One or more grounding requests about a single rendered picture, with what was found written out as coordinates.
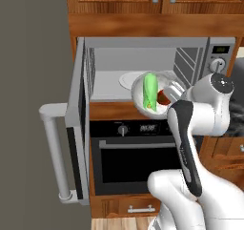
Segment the white microwave turntable plate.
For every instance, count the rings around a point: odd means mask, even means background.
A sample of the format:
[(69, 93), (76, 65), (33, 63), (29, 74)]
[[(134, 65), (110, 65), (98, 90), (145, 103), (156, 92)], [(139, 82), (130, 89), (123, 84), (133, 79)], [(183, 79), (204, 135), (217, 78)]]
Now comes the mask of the white microwave turntable plate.
[(119, 84), (123, 88), (130, 90), (132, 88), (132, 84), (133, 84), (134, 80), (142, 74), (144, 74), (144, 72), (124, 73), (119, 77)]

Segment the grey microwave oven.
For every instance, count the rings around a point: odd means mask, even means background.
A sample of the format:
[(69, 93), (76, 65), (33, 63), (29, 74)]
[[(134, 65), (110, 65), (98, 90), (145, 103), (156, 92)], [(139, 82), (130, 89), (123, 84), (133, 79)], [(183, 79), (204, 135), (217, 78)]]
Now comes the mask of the grey microwave oven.
[(233, 54), (233, 37), (87, 37), (94, 49), (93, 101), (129, 101), (131, 90), (119, 84), (129, 72), (173, 71), (186, 89), (212, 73), (216, 58), (225, 60), (225, 73)]

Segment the grey microwave door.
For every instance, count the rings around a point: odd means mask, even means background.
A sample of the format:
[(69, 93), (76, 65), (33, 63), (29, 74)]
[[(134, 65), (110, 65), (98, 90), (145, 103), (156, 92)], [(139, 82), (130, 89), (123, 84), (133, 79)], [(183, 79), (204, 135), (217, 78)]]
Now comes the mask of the grey microwave door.
[(70, 97), (65, 114), (77, 200), (90, 204), (90, 101), (95, 77), (94, 49), (77, 38)]

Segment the red tomato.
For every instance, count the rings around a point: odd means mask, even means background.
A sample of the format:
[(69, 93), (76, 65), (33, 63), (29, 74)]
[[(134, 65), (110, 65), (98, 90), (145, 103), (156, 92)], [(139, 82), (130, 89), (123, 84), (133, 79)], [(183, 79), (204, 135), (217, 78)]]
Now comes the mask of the red tomato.
[(165, 96), (163, 91), (159, 91), (157, 93), (157, 102), (160, 105), (169, 105), (171, 101)]

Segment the black built-in oven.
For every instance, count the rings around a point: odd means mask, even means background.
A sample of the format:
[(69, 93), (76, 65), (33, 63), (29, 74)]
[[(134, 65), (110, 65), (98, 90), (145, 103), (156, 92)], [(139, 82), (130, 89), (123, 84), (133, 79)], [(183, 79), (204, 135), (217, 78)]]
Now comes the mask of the black built-in oven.
[[(128, 127), (124, 136), (118, 133), (121, 125)], [(100, 140), (106, 140), (109, 144), (173, 143), (173, 134), (165, 119), (92, 121), (90, 135), (97, 195), (146, 194), (150, 173), (181, 167), (176, 146), (144, 149), (99, 148)]]

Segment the white bowl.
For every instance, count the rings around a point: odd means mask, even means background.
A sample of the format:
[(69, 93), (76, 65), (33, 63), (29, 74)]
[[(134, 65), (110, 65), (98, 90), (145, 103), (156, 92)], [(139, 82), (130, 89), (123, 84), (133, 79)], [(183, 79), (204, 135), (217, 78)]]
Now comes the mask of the white bowl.
[[(134, 107), (142, 114), (151, 119), (166, 119), (167, 118), (167, 111), (169, 107), (172, 105), (160, 105), (156, 102), (156, 111), (153, 111), (151, 108), (144, 108), (143, 107), (143, 79), (144, 76), (147, 74), (144, 73), (137, 77), (133, 84), (132, 84), (132, 101)], [(153, 73), (157, 77), (158, 81), (158, 92), (163, 90), (163, 87), (170, 83), (171, 81), (178, 82), (185, 90), (185, 84), (176, 76), (173, 71), (164, 71), (159, 73)]]

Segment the wooden base cupboard run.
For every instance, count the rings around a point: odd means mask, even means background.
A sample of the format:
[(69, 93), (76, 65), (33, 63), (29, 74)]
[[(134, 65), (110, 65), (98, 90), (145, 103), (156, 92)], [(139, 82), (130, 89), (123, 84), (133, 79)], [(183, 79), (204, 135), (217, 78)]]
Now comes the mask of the wooden base cupboard run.
[(244, 136), (205, 136), (199, 156), (210, 172), (244, 191)]

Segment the wooden drawer front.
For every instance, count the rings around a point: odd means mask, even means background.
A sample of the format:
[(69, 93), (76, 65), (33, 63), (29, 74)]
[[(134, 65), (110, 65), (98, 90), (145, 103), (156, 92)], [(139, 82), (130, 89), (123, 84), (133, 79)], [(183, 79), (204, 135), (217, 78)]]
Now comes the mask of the wooden drawer front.
[[(150, 194), (90, 196), (90, 204), (93, 219), (152, 217), (160, 209), (160, 201)], [(128, 213), (130, 205), (134, 208), (146, 208), (152, 205), (155, 212), (130, 214)]]

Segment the round grey microwave button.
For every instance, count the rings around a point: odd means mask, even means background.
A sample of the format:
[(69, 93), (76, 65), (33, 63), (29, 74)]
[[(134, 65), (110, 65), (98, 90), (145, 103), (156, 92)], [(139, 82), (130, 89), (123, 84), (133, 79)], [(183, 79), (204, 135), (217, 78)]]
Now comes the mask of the round grey microwave button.
[(222, 58), (216, 58), (210, 65), (210, 70), (213, 73), (221, 73), (225, 68), (226, 62)]

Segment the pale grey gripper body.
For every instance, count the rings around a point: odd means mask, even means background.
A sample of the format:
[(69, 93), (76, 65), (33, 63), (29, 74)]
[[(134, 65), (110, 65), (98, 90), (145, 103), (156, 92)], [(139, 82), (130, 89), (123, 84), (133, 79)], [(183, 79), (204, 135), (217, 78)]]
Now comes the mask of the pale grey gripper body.
[(171, 101), (171, 103), (179, 100), (184, 92), (185, 89), (176, 81), (171, 81), (163, 87), (163, 93)]

